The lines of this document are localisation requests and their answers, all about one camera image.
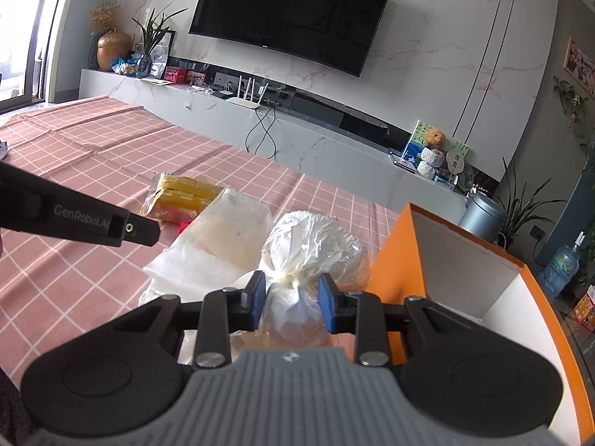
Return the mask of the yellow snack packet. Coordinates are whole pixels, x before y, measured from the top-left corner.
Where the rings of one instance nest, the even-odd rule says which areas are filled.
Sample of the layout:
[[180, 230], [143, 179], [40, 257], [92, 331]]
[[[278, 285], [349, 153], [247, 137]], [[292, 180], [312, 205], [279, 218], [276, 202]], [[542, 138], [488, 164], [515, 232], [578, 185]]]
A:
[[187, 176], [156, 173], [139, 214], [166, 223], [195, 219], [223, 191], [222, 186]]

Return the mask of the clear plastic pouch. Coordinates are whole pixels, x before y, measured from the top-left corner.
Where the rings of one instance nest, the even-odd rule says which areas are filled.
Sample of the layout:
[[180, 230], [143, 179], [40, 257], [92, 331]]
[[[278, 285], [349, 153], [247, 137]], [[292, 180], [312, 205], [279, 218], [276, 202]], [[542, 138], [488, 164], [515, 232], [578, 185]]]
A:
[[260, 261], [272, 229], [265, 203], [232, 188], [224, 189], [143, 272], [150, 278], [138, 303], [161, 295], [201, 301], [233, 285]]

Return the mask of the white plastic bag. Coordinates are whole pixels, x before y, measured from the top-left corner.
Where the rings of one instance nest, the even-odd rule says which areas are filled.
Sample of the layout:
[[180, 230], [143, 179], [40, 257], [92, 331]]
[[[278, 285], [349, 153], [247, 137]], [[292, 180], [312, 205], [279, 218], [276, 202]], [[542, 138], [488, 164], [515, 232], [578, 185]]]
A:
[[318, 280], [328, 273], [342, 291], [362, 291], [370, 258], [361, 240], [326, 214], [285, 213], [262, 251], [266, 301], [257, 336], [267, 348], [323, 348], [332, 344], [318, 304]]

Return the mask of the orange crochet fruit toy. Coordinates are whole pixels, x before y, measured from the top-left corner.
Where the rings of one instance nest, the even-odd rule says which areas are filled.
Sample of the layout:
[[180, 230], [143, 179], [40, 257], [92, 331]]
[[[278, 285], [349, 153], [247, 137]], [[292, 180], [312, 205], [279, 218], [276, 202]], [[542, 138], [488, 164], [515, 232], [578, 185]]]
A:
[[177, 234], [181, 235], [185, 229], [187, 229], [193, 223], [192, 220], [186, 220], [185, 222], [180, 223], [177, 229]]

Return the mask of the pink checked tablecloth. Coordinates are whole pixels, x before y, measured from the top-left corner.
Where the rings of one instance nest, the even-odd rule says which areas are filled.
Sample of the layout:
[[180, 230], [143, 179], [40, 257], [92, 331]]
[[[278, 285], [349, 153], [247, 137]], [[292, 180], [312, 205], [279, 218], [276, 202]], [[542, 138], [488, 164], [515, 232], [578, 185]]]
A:
[[[264, 201], [274, 216], [327, 213], [376, 253], [396, 214], [340, 187], [167, 123], [108, 97], [1, 122], [9, 164], [139, 211], [157, 173], [187, 175]], [[112, 249], [6, 230], [1, 257], [1, 366], [20, 382], [34, 358], [136, 307], [144, 267], [177, 236]]]

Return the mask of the grey metal trash bin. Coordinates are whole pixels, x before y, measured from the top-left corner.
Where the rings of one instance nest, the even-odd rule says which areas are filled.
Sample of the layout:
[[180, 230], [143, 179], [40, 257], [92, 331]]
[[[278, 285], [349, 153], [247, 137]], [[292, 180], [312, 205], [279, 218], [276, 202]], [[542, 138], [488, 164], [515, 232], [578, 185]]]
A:
[[465, 207], [458, 226], [488, 243], [493, 243], [507, 220], [504, 207], [475, 189], [468, 193]]

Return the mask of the red box on console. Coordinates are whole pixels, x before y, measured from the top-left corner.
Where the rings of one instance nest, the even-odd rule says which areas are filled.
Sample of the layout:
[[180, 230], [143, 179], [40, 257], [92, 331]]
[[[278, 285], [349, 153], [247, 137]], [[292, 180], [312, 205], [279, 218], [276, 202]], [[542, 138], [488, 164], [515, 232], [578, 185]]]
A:
[[163, 79], [176, 85], [182, 85], [187, 80], [187, 69], [169, 65], [165, 68]]

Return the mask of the blue picture book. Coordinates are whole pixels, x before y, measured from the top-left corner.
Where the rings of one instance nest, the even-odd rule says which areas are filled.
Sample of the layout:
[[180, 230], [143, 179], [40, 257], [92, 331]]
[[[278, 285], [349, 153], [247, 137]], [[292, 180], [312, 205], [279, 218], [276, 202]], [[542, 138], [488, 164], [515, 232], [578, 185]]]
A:
[[434, 127], [431, 124], [418, 120], [408, 143], [402, 151], [401, 158], [409, 162], [417, 162], [422, 149], [425, 148], [425, 135], [432, 130], [434, 130]]

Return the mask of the white wifi router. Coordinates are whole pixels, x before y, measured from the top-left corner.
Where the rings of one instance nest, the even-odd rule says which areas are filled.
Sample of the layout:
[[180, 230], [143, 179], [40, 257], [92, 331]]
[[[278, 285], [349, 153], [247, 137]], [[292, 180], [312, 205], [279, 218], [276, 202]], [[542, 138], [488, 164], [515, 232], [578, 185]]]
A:
[[259, 89], [256, 89], [255, 78], [247, 78], [245, 80], [240, 75], [236, 95], [228, 99], [227, 102], [249, 110], [256, 110], [261, 106], [267, 89], [268, 84], [261, 85]]

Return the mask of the bronze round vase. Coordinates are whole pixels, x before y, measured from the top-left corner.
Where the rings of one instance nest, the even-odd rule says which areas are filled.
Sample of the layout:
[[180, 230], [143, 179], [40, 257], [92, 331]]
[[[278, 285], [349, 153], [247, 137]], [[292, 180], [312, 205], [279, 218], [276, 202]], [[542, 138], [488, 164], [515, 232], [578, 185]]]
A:
[[114, 58], [126, 58], [132, 46], [128, 33], [109, 31], [101, 36], [97, 44], [97, 61], [101, 71], [111, 71]]

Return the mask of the dried flower bunch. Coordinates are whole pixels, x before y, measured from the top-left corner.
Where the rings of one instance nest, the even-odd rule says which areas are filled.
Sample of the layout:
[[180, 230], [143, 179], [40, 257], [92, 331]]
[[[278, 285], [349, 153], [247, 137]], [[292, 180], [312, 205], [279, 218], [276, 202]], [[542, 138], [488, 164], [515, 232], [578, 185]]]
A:
[[112, 2], [102, 2], [90, 9], [89, 17], [95, 33], [115, 31], [119, 24], [120, 7]]

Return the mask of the blue water jug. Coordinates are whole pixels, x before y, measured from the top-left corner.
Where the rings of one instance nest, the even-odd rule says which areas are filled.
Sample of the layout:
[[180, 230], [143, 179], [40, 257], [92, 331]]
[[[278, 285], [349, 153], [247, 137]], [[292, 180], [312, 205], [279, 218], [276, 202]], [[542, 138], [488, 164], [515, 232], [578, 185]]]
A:
[[580, 267], [580, 251], [585, 239], [581, 232], [572, 246], [562, 245], [538, 275], [537, 282], [549, 296], [556, 298], [576, 275]]

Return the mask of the green potted plant left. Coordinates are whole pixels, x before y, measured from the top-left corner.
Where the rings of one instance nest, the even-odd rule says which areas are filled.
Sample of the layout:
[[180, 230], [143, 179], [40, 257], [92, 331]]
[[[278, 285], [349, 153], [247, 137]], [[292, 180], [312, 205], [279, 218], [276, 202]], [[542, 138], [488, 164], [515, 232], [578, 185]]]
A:
[[166, 14], [165, 11], [167, 8], [168, 6], [165, 6], [163, 10], [160, 10], [159, 12], [152, 9], [149, 17], [145, 20], [145, 23], [141, 23], [138, 19], [132, 18], [134, 23], [141, 29], [141, 51], [136, 64], [136, 78], [146, 78], [150, 74], [152, 68], [151, 53], [156, 45], [163, 40], [166, 32], [170, 31], [168, 22], [173, 17], [187, 11], [187, 8], [184, 8]]

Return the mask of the hanging ivy plant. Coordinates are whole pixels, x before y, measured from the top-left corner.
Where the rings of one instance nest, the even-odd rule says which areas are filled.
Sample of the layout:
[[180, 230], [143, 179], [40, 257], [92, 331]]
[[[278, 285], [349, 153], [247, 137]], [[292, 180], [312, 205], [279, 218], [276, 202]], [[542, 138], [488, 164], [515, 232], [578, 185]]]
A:
[[581, 96], [575, 86], [554, 76], [554, 92], [560, 100], [563, 114], [569, 118], [569, 128], [579, 140], [579, 148], [589, 158], [594, 151], [594, 126], [589, 122], [588, 97]]

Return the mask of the black wall television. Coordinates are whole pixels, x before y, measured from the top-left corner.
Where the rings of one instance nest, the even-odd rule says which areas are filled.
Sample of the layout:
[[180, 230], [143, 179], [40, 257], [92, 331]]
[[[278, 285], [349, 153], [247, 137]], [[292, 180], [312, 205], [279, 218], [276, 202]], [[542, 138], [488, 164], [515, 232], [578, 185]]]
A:
[[388, 0], [199, 0], [192, 34], [361, 75]]

